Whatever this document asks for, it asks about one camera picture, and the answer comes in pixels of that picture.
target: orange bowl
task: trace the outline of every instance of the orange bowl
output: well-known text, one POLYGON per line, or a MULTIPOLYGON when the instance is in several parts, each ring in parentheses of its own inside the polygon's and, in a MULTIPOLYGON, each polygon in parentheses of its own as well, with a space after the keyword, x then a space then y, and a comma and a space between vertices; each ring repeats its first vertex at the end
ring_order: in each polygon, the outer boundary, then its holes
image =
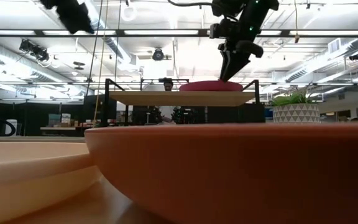
POLYGON ((358 223, 358 125, 90 129, 91 157, 173 222, 358 223))

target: table surface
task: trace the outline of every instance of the table surface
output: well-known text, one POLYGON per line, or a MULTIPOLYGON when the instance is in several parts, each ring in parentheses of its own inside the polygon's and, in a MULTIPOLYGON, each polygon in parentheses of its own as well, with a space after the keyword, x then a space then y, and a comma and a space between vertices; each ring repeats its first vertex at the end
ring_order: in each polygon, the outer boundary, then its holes
POLYGON ((239 106, 255 98, 241 91, 110 91, 125 105, 139 106, 239 106))
POLYGON ((74 131, 75 127, 41 127, 40 130, 44 131, 74 131))
POLYGON ((80 142, 84 143, 84 137, 42 137, 42 136, 12 136, 0 137, 0 142, 80 142))
POLYGON ((138 207, 103 177, 65 202, 7 222, 23 223, 174 224, 138 207))

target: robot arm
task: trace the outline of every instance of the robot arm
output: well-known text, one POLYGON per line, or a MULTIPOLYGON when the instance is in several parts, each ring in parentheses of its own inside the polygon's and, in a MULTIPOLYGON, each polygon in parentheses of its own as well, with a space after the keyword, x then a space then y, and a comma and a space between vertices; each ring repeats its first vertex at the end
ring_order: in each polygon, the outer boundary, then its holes
MULTIPOLYGON (((224 82, 232 78, 239 70, 246 66, 251 54, 261 58, 264 50, 254 43, 256 35, 270 9, 278 9, 277 0, 213 0, 213 4, 221 9, 227 9, 231 16, 242 14, 238 21, 223 19, 219 24, 210 27, 209 38, 225 38, 218 49, 223 57, 220 79, 224 82)), ((222 10, 213 6, 213 14, 221 16, 222 10)))
MULTIPOLYGON (((87 31, 91 34, 88 17, 88 9, 85 4, 78 4, 77 0, 40 0, 42 4, 51 9, 57 6, 59 19, 65 27, 74 34, 79 30, 87 31)), ((277 0, 213 0, 212 3, 174 3, 175 6, 212 6, 214 16, 224 16, 219 24, 211 25, 209 38, 225 38, 225 42, 220 44, 218 49, 223 57, 223 64, 220 79, 224 82, 233 77, 239 70, 246 66, 250 61, 249 57, 254 54, 261 58, 264 50, 261 46, 254 43, 260 32, 260 27, 270 9, 278 9, 277 0)))

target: man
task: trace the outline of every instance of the man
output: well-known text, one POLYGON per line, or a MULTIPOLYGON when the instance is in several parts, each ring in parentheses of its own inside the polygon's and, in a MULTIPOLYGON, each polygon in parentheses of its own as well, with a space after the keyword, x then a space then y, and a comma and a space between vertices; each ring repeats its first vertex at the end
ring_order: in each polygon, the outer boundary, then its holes
MULTIPOLYGON (((170 78, 164 78, 164 89, 165 91, 172 91, 173 82, 170 78)), ((159 110, 161 112, 161 118, 162 122, 160 124, 175 124, 175 122, 172 120, 172 114, 173 109, 175 109, 175 106, 160 106, 159 110)))

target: wooden platform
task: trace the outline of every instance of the wooden platform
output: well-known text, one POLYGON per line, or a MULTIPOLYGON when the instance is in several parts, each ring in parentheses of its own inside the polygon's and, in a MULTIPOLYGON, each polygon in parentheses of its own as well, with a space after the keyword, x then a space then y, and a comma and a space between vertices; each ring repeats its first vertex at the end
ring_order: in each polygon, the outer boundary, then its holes
POLYGON ((240 91, 110 91, 110 97, 135 106, 239 106, 255 95, 240 91))
POLYGON ((7 224, 174 224, 132 203, 105 178, 85 192, 7 224))

